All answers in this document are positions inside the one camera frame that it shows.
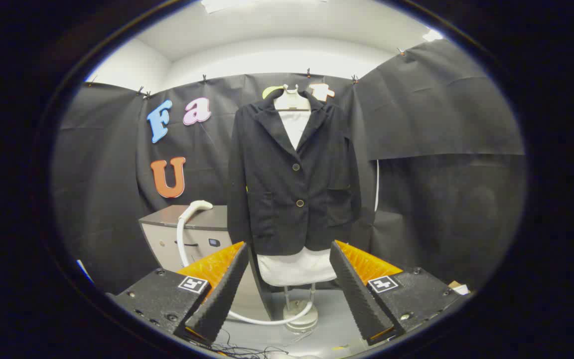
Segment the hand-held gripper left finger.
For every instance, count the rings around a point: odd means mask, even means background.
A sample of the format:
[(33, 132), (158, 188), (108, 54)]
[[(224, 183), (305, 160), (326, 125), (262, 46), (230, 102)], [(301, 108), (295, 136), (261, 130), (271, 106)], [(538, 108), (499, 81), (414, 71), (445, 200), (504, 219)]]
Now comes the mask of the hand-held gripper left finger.
[(155, 269), (110, 298), (156, 330), (208, 346), (228, 317), (248, 264), (246, 243), (240, 242), (178, 271)]

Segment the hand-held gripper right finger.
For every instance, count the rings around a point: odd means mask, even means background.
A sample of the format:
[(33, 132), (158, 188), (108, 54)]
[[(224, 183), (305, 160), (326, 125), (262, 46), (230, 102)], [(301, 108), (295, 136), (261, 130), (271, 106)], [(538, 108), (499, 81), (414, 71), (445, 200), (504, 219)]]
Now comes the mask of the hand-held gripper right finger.
[(333, 242), (329, 260), (360, 335), (369, 345), (428, 325), (462, 298), (423, 268), (397, 267), (348, 243)]

